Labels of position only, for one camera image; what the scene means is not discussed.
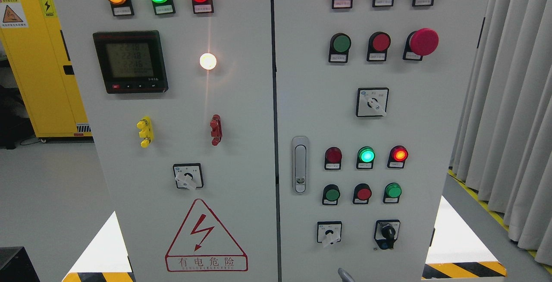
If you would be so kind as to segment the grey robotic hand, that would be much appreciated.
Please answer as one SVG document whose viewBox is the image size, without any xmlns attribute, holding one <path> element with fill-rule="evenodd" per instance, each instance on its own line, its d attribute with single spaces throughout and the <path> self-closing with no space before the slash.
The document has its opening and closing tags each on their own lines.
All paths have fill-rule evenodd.
<svg viewBox="0 0 552 282">
<path fill-rule="evenodd" d="M 351 274 L 349 274 L 349 272 L 343 270 L 342 268 L 338 268 L 338 275 L 341 278 L 342 282 L 355 282 Z"/>
</svg>

